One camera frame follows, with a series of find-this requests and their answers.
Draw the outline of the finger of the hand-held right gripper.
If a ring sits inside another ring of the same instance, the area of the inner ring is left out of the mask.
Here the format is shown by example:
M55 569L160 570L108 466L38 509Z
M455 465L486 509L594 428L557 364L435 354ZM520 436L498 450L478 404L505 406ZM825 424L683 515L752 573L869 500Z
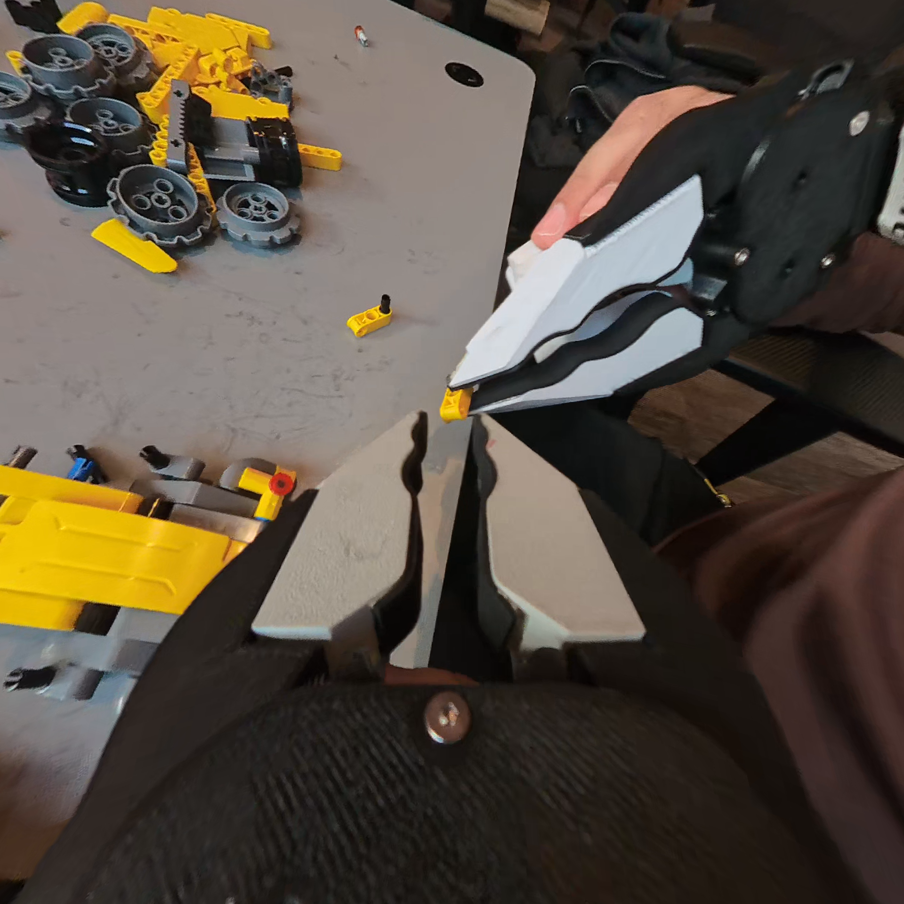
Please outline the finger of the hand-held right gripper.
M702 219L702 180L692 176L591 245L562 238L539 252L468 342L452 389L511 370L537 346L578 328L613 293L669 277L683 265Z
M541 361L482 380L469 413L491 414L603 399L702 346L704 318L683 291L650 291L616 303L619 316Z

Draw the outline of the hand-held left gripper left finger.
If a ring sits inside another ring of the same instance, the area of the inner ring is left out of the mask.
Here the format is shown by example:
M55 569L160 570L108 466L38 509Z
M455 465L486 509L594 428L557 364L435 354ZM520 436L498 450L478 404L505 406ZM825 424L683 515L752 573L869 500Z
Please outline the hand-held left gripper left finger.
M262 638L374 638L387 657L415 627L428 416L411 412L322 481L258 614Z

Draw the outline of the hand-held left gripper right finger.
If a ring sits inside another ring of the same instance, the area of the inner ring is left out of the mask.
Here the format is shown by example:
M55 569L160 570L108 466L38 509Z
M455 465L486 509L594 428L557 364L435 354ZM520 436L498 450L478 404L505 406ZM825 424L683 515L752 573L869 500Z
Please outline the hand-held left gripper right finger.
M639 642L646 627L580 490L497 421L472 431L479 493L477 613L514 654Z

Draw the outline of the person's right forearm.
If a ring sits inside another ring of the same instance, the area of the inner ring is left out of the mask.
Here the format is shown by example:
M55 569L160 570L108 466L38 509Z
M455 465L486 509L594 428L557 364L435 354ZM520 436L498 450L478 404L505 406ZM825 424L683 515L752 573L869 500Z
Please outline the person's right forearm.
M902 335L902 246L873 232L862 234L824 284L771 327Z

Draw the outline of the grey desk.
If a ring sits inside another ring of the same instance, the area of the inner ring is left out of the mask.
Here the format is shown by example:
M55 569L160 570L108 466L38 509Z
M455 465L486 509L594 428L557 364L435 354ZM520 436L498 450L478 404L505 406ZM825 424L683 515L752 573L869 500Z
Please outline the grey desk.
M414 411L429 413L422 512L437 594L468 424L444 426L447 375L489 317L535 77L523 62L394 2L166 2L273 33L299 139L339 150L303 176L301 239L218 236L154 275L91 238L109 210L63 202L2 146L2 458L65 476L90 449L117 488L146 445L215 479L265 458L320 482ZM356 25L370 41L355 39ZM484 77L452 81L447 62ZM391 323L347 320L391 298Z

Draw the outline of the person's right hand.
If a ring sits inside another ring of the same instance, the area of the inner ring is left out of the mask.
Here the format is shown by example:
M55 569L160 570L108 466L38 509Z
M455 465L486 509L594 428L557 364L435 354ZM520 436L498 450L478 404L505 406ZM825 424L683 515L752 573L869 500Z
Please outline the person's right hand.
M586 152L531 234L547 250L601 210L639 154L673 120L730 98L698 86L679 86L632 100Z

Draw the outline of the black office chair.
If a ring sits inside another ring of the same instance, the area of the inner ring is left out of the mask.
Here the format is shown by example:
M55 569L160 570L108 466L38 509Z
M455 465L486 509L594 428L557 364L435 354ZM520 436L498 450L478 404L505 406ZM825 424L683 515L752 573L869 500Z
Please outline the black office chair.
M903 361L857 333L777 331L713 367L770 402L697 463L715 485L837 433L903 457Z

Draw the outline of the yellow vehicle hood assembly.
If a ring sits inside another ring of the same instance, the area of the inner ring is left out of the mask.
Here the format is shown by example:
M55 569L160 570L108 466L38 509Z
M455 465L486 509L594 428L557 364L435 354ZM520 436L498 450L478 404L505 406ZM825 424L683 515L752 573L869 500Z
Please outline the yellow vehicle hood assembly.
M133 684L198 594L277 519L298 474L241 458L212 482L199 458L147 445L148 475L114 486L91 450L65 476L32 471L16 446L1 467L2 627L49 635L34 664L12 664L8 693L90 700L104 680Z

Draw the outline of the person's brown shirt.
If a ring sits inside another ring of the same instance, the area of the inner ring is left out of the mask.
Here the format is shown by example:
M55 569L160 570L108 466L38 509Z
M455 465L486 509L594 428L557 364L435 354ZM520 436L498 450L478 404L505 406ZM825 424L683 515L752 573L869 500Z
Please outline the person's brown shirt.
M657 552L740 646L847 863L902 902L902 469L726 508Z

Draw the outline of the yellow curved panel piece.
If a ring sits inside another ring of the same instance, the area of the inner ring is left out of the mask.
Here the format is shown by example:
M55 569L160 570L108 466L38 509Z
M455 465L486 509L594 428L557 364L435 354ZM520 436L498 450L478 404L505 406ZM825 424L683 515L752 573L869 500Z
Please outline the yellow curved panel piece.
M91 238L154 275L177 271L177 261L153 241L143 239L123 222L109 219L91 232Z

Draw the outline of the yellow grey chassis assembly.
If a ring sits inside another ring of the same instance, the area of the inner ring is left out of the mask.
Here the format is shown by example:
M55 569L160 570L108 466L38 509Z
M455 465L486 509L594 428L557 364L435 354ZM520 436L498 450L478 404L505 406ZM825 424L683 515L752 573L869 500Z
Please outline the yellow grey chassis assembly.
M2 145L71 121L103 136L114 174L154 164L210 187L295 190L309 169L339 172L340 151L302 143L293 70L269 69L273 33L252 21L155 2L2 2Z

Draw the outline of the black wheel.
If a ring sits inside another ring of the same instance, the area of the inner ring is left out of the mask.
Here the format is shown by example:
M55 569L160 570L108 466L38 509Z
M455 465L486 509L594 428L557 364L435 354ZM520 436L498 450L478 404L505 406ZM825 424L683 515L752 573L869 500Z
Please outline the black wheel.
M24 146L63 201L83 208L107 205L114 167L109 145L96 131L71 121L49 121L30 127Z

